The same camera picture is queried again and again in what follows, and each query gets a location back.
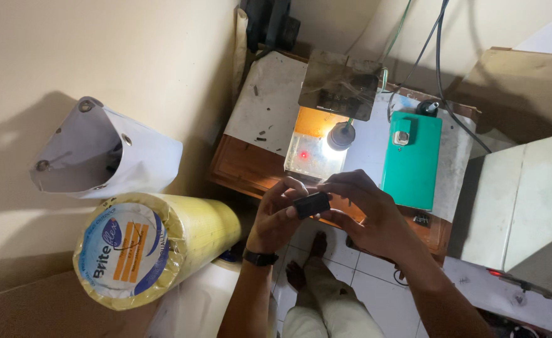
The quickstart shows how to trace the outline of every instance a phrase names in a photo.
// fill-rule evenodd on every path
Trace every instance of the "black wristwatch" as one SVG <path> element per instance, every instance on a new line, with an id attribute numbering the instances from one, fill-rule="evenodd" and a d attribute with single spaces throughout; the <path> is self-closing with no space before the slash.
<path id="1" fill-rule="evenodd" d="M 245 248 L 245 251 L 242 253 L 242 257 L 256 266 L 274 265 L 274 263 L 278 260 L 277 254 L 252 253 L 247 250 L 247 248 Z"/>

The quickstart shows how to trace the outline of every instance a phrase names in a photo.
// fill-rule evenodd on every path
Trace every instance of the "person's left hand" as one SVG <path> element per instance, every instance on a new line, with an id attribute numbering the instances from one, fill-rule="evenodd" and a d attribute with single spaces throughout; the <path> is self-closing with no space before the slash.
<path id="1" fill-rule="evenodd" d="M 303 183 L 288 176 L 266 191 L 247 240 L 247 250 L 272 254 L 284 247 L 301 224 L 293 201 L 307 195 Z"/>

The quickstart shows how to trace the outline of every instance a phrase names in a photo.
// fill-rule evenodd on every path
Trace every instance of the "teal box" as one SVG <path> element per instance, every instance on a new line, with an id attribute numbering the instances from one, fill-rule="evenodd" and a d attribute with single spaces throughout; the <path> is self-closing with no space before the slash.
<path id="1" fill-rule="evenodd" d="M 396 204 L 432 210 L 441 126 L 442 119 L 436 117 L 392 113 L 381 189 Z"/>

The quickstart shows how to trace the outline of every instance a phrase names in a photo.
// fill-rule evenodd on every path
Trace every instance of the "white wall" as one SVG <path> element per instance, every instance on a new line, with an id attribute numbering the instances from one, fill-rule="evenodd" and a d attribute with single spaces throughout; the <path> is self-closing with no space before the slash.
<path id="1" fill-rule="evenodd" d="M 0 1 L 0 289 L 70 269 L 98 204 L 42 194 L 28 174 L 81 96 L 182 141 L 168 192 L 199 193 L 230 110 L 237 4 Z"/>
<path id="2" fill-rule="evenodd" d="M 336 4 L 345 3 L 342 10 Z M 301 20 L 299 41 L 337 53 L 345 53 L 365 33 L 349 54 L 379 59 L 394 35 L 406 0 L 293 1 L 291 15 Z M 413 0 L 401 34 L 385 65 L 392 70 L 391 82 L 407 76 L 441 9 L 441 1 Z M 445 11 L 441 44 L 444 87 L 464 77 L 482 51 L 492 46 L 513 48 L 552 20 L 552 0 L 451 0 Z M 408 85 L 436 92 L 435 35 Z"/>

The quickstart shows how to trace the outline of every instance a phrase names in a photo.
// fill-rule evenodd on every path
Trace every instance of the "foot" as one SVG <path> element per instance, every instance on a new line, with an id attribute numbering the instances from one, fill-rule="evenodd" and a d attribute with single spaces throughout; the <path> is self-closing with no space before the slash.
<path id="1" fill-rule="evenodd" d="M 305 287 L 305 273 L 294 260 L 286 266 L 286 280 L 297 292 Z"/>
<path id="2" fill-rule="evenodd" d="M 314 237 L 314 241 L 311 244 L 311 250 L 310 250 L 310 257 L 324 257 L 324 253 L 326 252 L 326 247 L 328 246 L 328 243 L 326 243 L 326 234 L 325 232 L 318 232 L 316 234 L 316 237 Z"/>

